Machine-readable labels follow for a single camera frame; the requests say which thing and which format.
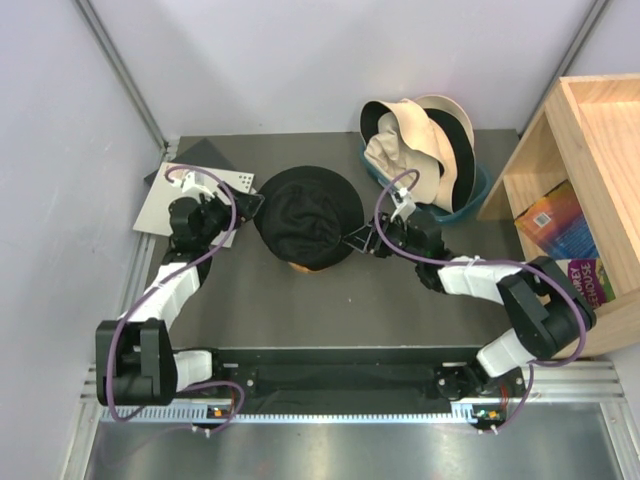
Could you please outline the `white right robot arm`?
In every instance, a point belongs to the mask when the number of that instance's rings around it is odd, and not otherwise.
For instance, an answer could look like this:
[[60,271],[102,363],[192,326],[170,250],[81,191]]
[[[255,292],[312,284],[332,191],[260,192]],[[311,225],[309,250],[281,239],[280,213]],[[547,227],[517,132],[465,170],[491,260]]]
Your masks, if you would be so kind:
[[503,263],[457,256],[445,246],[433,216],[417,211],[407,219],[378,213],[343,239],[378,258],[410,260],[429,290],[487,300],[502,306],[511,327],[460,367],[436,372],[441,393],[453,400],[492,394],[504,375],[533,362],[548,362],[573,341],[586,342],[597,322],[585,297],[547,256]]

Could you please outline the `black bucket hat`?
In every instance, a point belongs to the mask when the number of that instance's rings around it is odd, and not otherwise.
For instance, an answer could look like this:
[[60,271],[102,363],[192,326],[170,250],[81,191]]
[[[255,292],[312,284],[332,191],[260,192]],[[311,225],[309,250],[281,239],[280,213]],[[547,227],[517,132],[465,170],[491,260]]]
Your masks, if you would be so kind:
[[253,223],[277,259],[325,270],[353,252],[342,238],[364,225],[364,208],[355,187],[339,173],[292,167],[267,180],[259,194],[264,203]]

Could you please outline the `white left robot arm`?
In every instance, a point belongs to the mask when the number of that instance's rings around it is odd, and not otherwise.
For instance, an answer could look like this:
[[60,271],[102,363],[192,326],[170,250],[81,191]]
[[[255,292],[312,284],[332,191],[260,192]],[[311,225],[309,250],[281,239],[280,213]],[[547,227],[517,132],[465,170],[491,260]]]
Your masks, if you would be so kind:
[[196,388],[216,396],[226,387],[225,370],[207,349],[176,351],[169,329],[211,269],[216,237],[227,239],[252,220],[264,198],[233,188],[228,198],[182,196],[168,207],[169,245],[152,284],[117,320],[95,333],[96,393],[107,407],[165,406]]

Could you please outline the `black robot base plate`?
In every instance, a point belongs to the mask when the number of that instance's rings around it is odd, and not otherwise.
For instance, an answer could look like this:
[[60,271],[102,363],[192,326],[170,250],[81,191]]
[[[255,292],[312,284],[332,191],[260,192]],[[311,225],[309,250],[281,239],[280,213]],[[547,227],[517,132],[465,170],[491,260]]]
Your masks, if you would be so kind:
[[243,413],[418,414],[445,413],[458,400],[492,404],[519,398],[523,374],[515,369],[481,393],[453,400],[441,393],[436,372],[475,358],[463,347],[219,348],[214,352],[215,386],[192,398],[222,399],[226,382],[245,392]]

